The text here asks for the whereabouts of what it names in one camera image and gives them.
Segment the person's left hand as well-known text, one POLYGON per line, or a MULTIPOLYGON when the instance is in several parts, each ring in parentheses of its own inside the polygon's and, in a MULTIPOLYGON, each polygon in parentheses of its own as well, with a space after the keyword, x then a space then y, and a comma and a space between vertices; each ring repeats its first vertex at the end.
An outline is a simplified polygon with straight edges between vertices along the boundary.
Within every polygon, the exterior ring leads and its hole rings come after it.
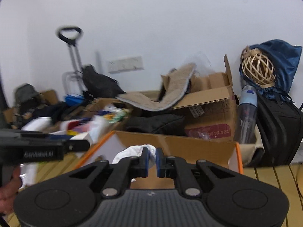
POLYGON ((20 167, 17 166, 12 173, 10 182, 1 187, 1 214, 8 215, 13 212, 13 203, 21 186, 22 180, 20 178, 20 167))

